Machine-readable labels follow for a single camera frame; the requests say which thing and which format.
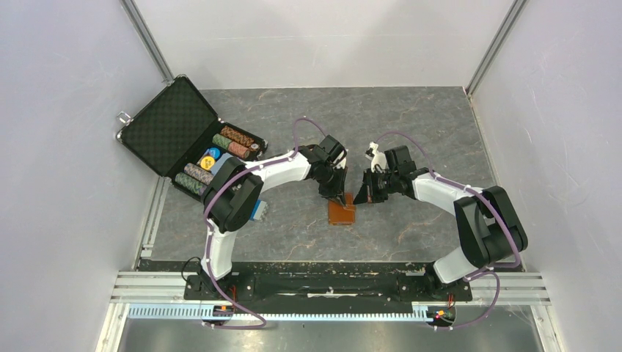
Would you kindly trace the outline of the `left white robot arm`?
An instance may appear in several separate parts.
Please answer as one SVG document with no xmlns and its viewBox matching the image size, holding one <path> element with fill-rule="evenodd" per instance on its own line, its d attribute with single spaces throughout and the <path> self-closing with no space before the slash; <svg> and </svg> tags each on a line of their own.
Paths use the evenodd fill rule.
<svg viewBox="0 0 622 352">
<path fill-rule="evenodd" d="M 227 276 L 237 232 L 250 220 L 260 195 L 286 183 L 314 180 L 324 199 L 344 206 L 347 149 L 333 136 L 319 144 L 296 146 L 264 161 L 227 161 L 201 196 L 207 237 L 202 270 L 207 274 L 202 289 L 211 298 L 230 291 Z"/>
</svg>

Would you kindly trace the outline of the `brown leather card holder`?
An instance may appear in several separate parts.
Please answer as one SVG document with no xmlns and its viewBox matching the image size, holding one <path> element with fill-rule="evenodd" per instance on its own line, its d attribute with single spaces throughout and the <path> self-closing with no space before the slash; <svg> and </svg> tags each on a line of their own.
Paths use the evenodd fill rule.
<svg viewBox="0 0 622 352">
<path fill-rule="evenodd" d="M 336 202 L 328 202 L 328 223 L 332 226 L 349 226 L 356 220 L 356 206 L 352 193 L 345 194 L 345 206 Z"/>
</svg>

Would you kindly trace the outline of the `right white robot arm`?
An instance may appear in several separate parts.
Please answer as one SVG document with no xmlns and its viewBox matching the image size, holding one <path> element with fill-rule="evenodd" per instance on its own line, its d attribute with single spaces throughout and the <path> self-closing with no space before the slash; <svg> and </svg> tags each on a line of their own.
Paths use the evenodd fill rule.
<svg viewBox="0 0 622 352">
<path fill-rule="evenodd" d="M 429 297 L 444 298 L 458 280 L 491 270 L 500 260 L 513 257 L 519 265 L 528 238 L 505 189 L 463 186 L 419 168 L 406 146 L 381 151 L 372 142 L 366 155 L 370 168 L 354 204 L 381 203 L 400 194 L 455 217 L 458 247 L 425 268 L 423 287 Z"/>
</svg>

